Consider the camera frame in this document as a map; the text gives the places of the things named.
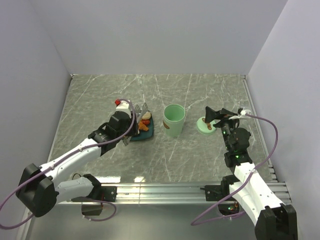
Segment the teal square plate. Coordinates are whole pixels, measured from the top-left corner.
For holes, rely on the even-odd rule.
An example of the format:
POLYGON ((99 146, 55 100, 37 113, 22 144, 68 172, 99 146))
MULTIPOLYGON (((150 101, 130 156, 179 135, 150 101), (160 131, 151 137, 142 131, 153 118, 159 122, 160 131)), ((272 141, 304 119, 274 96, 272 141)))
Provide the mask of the teal square plate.
POLYGON ((139 142, 148 140, 154 135, 154 121, 152 116, 148 119, 142 119, 139 122, 139 133, 130 139, 130 142, 139 142))

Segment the beige steamed bun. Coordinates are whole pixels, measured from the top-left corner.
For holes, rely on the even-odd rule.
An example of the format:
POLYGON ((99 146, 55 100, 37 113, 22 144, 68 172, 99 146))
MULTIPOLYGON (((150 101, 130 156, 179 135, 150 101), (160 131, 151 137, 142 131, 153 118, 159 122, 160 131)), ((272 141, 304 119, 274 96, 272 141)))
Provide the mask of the beige steamed bun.
POLYGON ((149 120, 152 117, 152 114, 150 111, 147 111, 143 116, 142 116, 142 120, 149 120))

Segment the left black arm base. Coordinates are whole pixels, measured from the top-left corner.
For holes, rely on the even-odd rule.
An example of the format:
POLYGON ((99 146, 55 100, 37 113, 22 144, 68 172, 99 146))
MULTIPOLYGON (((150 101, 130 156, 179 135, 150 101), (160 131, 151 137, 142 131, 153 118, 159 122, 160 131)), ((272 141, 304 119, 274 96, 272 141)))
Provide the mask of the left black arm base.
POLYGON ((72 202, 93 202, 98 204, 92 205, 82 203, 81 213, 84 219, 87 219, 91 222, 103 222, 110 220, 116 215, 117 207, 114 204, 117 195, 116 186, 103 187, 101 182, 91 174, 82 175, 81 177, 77 178, 76 181, 77 183, 80 181, 85 181, 85 183, 88 183, 88 189, 85 189, 84 193, 80 193, 80 191, 77 190, 77 195, 72 196, 70 200, 72 202), (105 205, 113 207, 113 212, 111 215, 101 219, 92 218, 92 216, 99 216, 102 213, 105 205))

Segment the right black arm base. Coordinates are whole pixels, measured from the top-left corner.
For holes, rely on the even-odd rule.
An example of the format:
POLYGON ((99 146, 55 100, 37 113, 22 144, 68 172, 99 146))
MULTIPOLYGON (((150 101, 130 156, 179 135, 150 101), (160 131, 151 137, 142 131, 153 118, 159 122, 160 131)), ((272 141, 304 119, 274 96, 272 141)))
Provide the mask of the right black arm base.
MULTIPOLYGON (((220 182, 220 185, 210 184, 201 187, 200 189, 205 193, 205 200, 207 202, 219 201, 225 196, 230 194, 229 186, 239 182, 234 175, 224 176, 220 182)), ((218 205, 218 211, 222 216, 228 216, 240 213, 240 205, 233 198, 230 197, 226 201, 232 202, 230 204, 221 203, 218 205)))

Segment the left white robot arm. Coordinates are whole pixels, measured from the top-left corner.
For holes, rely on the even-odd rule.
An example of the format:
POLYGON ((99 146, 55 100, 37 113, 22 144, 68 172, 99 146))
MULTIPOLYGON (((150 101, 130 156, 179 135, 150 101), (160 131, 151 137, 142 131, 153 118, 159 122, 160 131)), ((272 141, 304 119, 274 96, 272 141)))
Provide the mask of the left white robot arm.
POLYGON ((63 201, 76 198, 102 201, 101 183, 93 175, 85 174, 76 180, 66 178, 77 168, 114 149, 123 138, 136 135, 140 117, 140 113, 116 111, 108 122, 69 152, 41 166, 28 165, 23 170, 20 189, 15 195, 37 218, 63 201))

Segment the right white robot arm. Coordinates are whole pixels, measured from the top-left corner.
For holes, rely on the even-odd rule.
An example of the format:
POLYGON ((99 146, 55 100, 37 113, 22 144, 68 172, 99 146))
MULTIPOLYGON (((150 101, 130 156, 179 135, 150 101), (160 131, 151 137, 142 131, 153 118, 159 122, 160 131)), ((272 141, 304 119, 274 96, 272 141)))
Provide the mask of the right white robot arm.
POLYGON ((225 108, 215 111, 205 108, 203 122, 217 121, 227 152, 226 166, 232 174, 221 181, 222 200, 235 199, 254 224, 258 240, 298 239, 297 212, 291 204, 285 204, 268 187, 258 173, 258 166, 248 154, 251 133, 239 126, 241 118, 252 117, 251 111, 240 108, 234 113, 225 108))

